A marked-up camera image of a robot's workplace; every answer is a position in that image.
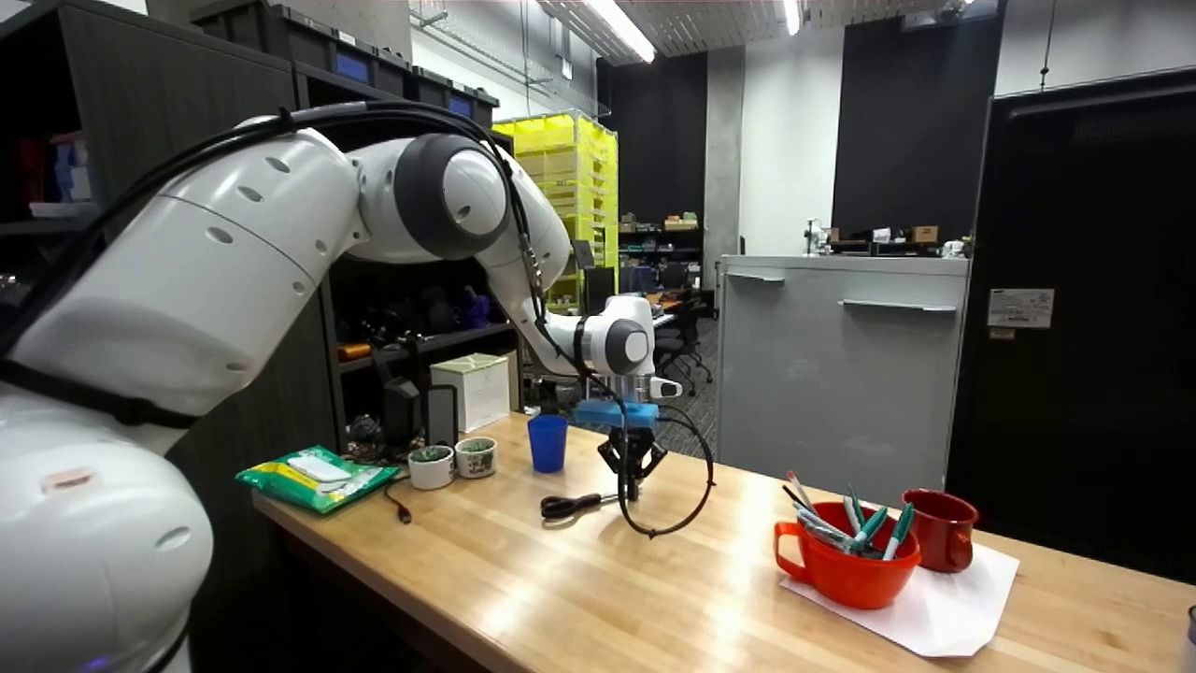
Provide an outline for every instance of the door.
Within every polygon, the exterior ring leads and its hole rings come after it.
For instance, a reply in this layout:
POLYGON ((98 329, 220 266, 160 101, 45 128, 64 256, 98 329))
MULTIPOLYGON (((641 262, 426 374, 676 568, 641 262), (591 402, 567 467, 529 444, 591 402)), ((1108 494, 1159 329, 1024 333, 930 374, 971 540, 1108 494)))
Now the door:
POLYGON ((1196 581, 1196 79, 993 110, 951 489, 1196 581))

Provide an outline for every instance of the ceiling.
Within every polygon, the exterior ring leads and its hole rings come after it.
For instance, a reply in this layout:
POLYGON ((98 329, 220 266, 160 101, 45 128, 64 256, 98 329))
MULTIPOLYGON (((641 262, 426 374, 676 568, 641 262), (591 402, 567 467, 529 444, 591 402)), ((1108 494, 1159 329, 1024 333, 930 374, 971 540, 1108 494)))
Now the ceiling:
MULTIPOLYGON (((606 64, 641 64, 586 0, 537 0, 580 34, 606 64)), ((782 0, 617 0, 661 57, 737 50, 787 37, 782 0)), ((801 0, 804 27, 856 27, 906 15, 980 13, 993 0, 801 0)))

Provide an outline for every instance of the ceiling light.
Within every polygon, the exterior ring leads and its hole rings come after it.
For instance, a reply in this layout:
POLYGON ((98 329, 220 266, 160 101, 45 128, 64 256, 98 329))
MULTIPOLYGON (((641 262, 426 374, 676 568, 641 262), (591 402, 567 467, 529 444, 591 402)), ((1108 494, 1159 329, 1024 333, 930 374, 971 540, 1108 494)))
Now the ceiling light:
POLYGON ((615 0, 582 0, 644 64, 659 57, 659 50, 644 37, 644 32, 622 13, 615 0))
POLYGON ((782 0, 787 3, 787 32, 795 34, 801 32, 801 0, 782 0))

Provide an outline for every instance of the white paper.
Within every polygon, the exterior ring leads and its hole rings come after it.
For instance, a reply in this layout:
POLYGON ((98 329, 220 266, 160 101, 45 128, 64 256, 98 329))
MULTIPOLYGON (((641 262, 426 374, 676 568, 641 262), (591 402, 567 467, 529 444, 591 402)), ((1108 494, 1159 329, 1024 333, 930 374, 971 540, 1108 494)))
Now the white paper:
POLYGON ((1049 329, 1056 288, 991 288, 986 327, 991 329, 1049 329))
POLYGON ((1017 564, 1019 563, 1008 554, 971 546, 971 564, 966 573, 915 568, 886 611, 845 611, 806 584, 787 581, 787 587, 921 659, 971 659, 997 636, 1017 564))
POLYGON ((326 463, 326 459, 314 455, 314 453, 297 453, 288 463, 291 463, 297 473, 306 473, 306 474, 319 480, 319 482, 344 482, 344 480, 353 480, 347 473, 342 473, 338 463, 326 463))

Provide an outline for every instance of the white wall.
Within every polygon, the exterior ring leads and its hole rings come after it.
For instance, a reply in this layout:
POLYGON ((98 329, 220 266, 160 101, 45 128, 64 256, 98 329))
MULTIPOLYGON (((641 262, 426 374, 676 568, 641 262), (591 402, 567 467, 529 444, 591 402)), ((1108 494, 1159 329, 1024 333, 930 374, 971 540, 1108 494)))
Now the white wall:
POLYGON ((412 60, 499 98, 499 120, 537 114, 582 114, 598 120, 598 57, 573 37, 573 81, 561 79, 552 24, 537 0, 409 0, 412 60))
POLYGON ((1006 3, 997 98, 1196 68, 1196 0, 1057 0, 1047 34, 1049 0, 1006 3))
POLYGON ((412 54, 409 8, 405 0, 277 0, 326 27, 338 27, 362 45, 389 54, 412 54))
POLYGON ((740 236, 748 256, 804 256, 829 226, 845 32, 750 45, 743 60, 740 236))
MULTIPOLYGON (((0 0, 0 24, 30 3, 35 0, 0 0)), ((145 15, 145 0, 108 0, 108 3, 145 15)))
POLYGON ((30 0, 0 0, 0 24, 24 8, 30 8, 30 0))

